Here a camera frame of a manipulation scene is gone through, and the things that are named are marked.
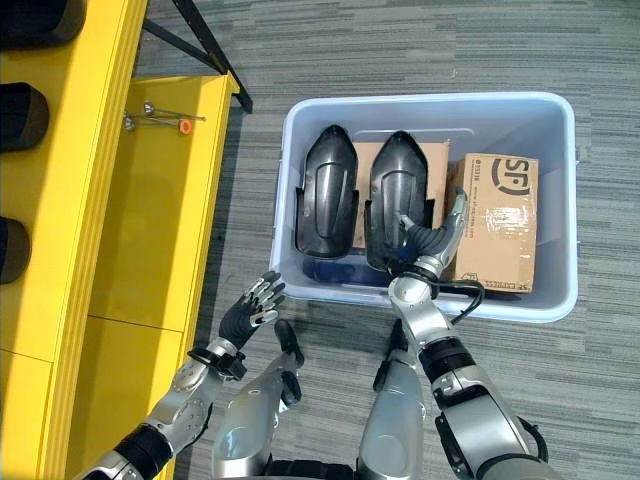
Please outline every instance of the sf express box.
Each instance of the sf express box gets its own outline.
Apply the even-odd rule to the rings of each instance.
[[[469,197],[469,215],[447,276],[478,280],[489,290],[530,292],[536,253],[538,161],[468,153],[448,174],[448,208],[456,186]]]

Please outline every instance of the black cable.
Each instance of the black cable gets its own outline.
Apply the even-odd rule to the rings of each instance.
[[[522,417],[518,417],[518,420],[520,420],[522,428],[524,428],[525,431],[536,441],[536,447],[538,448],[538,458],[547,463],[549,461],[549,450],[547,449],[547,441],[538,430],[538,426],[530,424]]]
[[[453,280],[450,282],[443,282],[441,280],[433,281],[427,278],[427,282],[437,287],[472,288],[478,292],[476,296],[473,298],[473,300],[471,300],[471,303],[469,304],[469,306],[464,310],[462,310],[458,316],[453,317],[451,319],[452,325],[455,325],[460,320],[467,317],[471,312],[473,312],[476,308],[478,308],[482,303],[482,301],[484,300],[484,296],[485,296],[484,285],[482,285],[480,282],[476,280]]]

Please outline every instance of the robot finger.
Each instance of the robot finger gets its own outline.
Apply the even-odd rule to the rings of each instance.
[[[280,278],[280,274],[274,272],[273,270],[268,271],[262,276],[258,277],[256,282],[251,285],[244,292],[244,296],[249,299],[253,299],[256,295],[260,294],[264,289],[268,288],[270,285],[278,281]]]
[[[251,315],[249,317],[249,323],[251,324],[252,327],[255,328],[265,323],[273,322],[277,318],[278,318],[277,310],[267,310],[267,311],[262,311],[254,315]]]
[[[267,300],[277,296],[282,290],[284,290],[284,283],[279,283],[276,286],[272,285],[256,297],[256,304],[264,305]]]
[[[279,295],[275,298],[271,298],[269,299],[269,301],[262,305],[262,311],[263,312],[267,312],[269,310],[273,310],[274,308],[276,308],[278,305],[280,305],[282,302],[284,302],[284,296],[283,295]]]

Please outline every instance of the cardboard box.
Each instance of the cardboard box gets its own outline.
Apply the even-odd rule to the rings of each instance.
[[[364,204],[369,200],[369,183],[371,179],[371,166],[384,143],[355,142],[353,146],[358,154],[358,178],[356,188],[360,192],[358,205],[358,218],[356,230],[353,236],[355,248],[365,248],[364,241]],[[419,143],[422,153],[427,158],[428,179],[427,199],[434,200],[433,227],[442,225],[444,217],[444,202],[447,185],[447,163],[449,161],[449,142],[444,143]]]
[[[489,290],[530,292],[536,253],[538,161],[468,153],[448,176],[448,205],[457,185],[469,197],[469,216],[448,278],[478,280]]]

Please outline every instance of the metal screw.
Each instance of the metal screw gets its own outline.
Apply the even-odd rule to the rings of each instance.
[[[205,117],[200,117],[198,115],[191,115],[190,113],[173,112],[171,110],[156,108],[155,105],[148,100],[144,102],[143,106],[144,106],[144,114],[147,117],[152,117],[153,115],[155,115],[156,112],[161,112],[161,113],[168,113],[170,115],[175,115],[177,117],[188,117],[188,118],[194,118],[196,120],[203,120],[203,121],[206,120]]]

